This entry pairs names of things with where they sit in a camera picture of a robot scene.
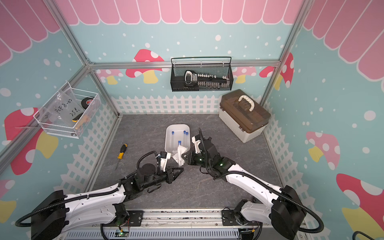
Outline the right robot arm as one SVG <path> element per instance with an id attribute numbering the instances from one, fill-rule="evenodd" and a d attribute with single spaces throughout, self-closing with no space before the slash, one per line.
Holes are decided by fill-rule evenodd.
<path id="1" fill-rule="evenodd" d="M 263 204 L 259 207 L 251 201 L 241 201 L 234 209 L 239 224 L 270 224 L 288 240 L 293 240 L 298 232 L 317 234 L 324 230 L 322 219 L 303 205 L 295 189 L 281 188 L 250 174 L 235 161 L 221 156 L 212 139 L 205 138 L 201 131 L 192 140 L 194 150 L 181 155 L 188 165 L 205 168 L 214 180 L 235 185 Z"/>

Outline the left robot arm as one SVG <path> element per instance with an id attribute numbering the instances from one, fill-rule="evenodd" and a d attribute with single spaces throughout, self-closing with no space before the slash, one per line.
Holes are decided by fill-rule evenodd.
<path id="1" fill-rule="evenodd" d="M 53 240 L 60 234 L 80 227 L 99 225 L 101 228 L 128 226 L 133 220 L 125 204 L 144 191 L 151 193 L 163 183 L 171 184 L 184 171 L 181 167 L 161 168 L 166 153 L 153 152 L 156 165 L 138 162 L 136 170 L 110 187 L 79 194 L 55 191 L 32 212 L 15 222 L 19 228 L 30 228 L 33 240 Z"/>

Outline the white plastic tray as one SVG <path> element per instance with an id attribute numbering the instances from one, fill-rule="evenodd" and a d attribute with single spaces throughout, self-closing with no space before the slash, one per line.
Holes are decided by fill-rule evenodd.
<path id="1" fill-rule="evenodd" d="M 175 132 L 175 145 L 172 148 L 171 147 L 171 134 L 172 131 Z M 165 138 L 165 151 L 168 153 L 173 153 L 174 151 L 177 150 L 178 147 L 178 141 L 183 141 L 183 133 L 184 131 L 189 132 L 189 139 L 190 139 L 190 144 L 187 146 L 181 146 L 186 147 L 188 151 L 190 150 L 191 147 L 191 136 L 190 136 L 190 127 L 186 124 L 175 124 L 175 125 L 170 125 L 166 129 L 166 138 Z"/>

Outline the brown lid storage box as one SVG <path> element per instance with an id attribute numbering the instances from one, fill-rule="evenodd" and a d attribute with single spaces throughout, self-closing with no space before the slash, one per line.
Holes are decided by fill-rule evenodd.
<path id="1" fill-rule="evenodd" d="M 246 143 L 263 132 L 271 114 L 242 90 L 235 90 L 222 96 L 219 118 Z"/>

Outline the yellow black screwdriver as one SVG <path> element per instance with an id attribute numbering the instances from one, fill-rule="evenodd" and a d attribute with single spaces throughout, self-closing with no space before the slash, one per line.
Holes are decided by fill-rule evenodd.
<path id="1" fill-rule="evenodd" d="M 124 156 L 124 154 L 125 154 L 125 152 L 126 152 L 126 150 L 127 150 L 127 147 L 128 147 L 127 144 L 123 144 L 122 147 L 120 148 L 120 152 L 119 152 L 119 155 L 118 155 L 118 157 L 117 157 L 118 161 L 117 161 L 117 163 L 116 163 L 116 165 L 115 165 L 114 170 L 117 169 L 117 167 L 118 167 L 118 165 L 119 165 L 119 162 L 123 159 L 123 156 Z"/>

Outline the socket set in basket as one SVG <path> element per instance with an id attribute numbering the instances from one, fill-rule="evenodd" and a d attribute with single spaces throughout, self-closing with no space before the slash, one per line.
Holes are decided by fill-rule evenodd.
<path id="1" fill-rule="evenodd" d="M 227 76 L 221 78 L 216 75 L 197 74 L 192 71 L 186 71 L 184 75 L 184 85 L 187 88 L 197 90 L 228 90 L 231 88 L 231 80 Z"/>

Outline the black tape roll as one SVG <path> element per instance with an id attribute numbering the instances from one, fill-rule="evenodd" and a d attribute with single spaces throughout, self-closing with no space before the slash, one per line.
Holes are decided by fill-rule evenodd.
<path id="1" fill-rule="evenodd" d="M 83 109 L 86 110 L 89 107 L 89 105 L 92 103 L 93 100 L 94 100 L 94 98 L 90 98 L 90 97 L 86 97 L 86 98 L 82 99 L 81 106 L 83 107 Z"/>

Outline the clear labelled plastic bag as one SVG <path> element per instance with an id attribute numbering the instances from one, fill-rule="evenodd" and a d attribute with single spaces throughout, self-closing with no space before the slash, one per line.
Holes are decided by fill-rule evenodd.
<path id="1" fill-rule="evenodd" d="M 78 104 L 76 98 L 61 90 L 57 91 L 43 110 L 48 115 L 49 122 L 70 128 L 75 125 L 72 120 L 84 113 L 83 107 Z"/>

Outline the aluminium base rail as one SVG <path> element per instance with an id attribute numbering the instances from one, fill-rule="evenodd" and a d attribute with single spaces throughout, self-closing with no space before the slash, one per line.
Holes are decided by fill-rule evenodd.
<path id="1" fill-rule="evenodd" d="M 83 227 L 59 240 L 239 240 L 241 226 L 224 226 L 221 209 L 147 209 L 138 227 Z"/>

